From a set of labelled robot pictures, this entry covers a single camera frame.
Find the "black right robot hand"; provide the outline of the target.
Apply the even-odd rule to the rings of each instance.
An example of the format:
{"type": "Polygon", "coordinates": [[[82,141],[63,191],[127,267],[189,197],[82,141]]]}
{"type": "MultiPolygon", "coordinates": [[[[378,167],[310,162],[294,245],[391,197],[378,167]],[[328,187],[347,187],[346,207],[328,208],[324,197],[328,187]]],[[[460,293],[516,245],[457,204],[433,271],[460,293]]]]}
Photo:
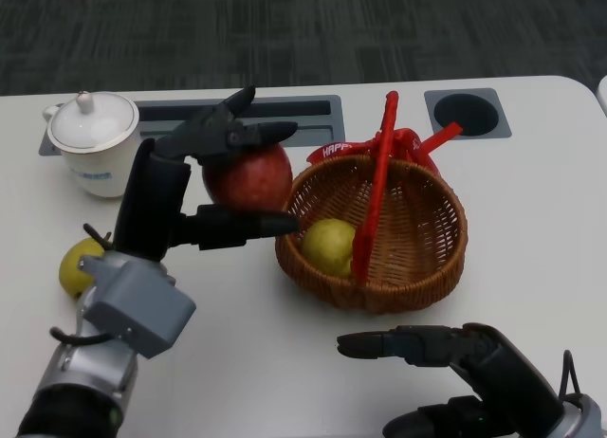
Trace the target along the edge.
{"type": "Polygon", "coordinates": [[[582,417],[577,394],[554,391],[497,329],[403,325],[339,336],[339,352],[356,359],[400,357],[415,367],[448,367],[473,393],[420,407],[391,420],[386,437],[568,437],[582,417]]]}

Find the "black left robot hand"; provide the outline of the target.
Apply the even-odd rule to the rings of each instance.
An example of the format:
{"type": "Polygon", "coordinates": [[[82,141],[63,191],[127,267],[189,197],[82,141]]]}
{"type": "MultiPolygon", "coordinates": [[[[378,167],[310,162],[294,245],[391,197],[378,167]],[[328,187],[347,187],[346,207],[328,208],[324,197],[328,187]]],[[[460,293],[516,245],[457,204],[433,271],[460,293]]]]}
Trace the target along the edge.
{"type": "Polygon", "coordinates": [[[203,167],[226,166],[255,148],[278,147],[297,131],[294,121],[243,124],[239,116],[255,93],[254,86],[247,86],[197,110],[170,134],[141,142],[114,230],[117,252],[159,262],[172,247],[237,247],[298,229],[293,215],[278,210],[231,210],[212,204],[199,206],[194,215],[181,211],[191,176],[186,157],[203,167]]]}

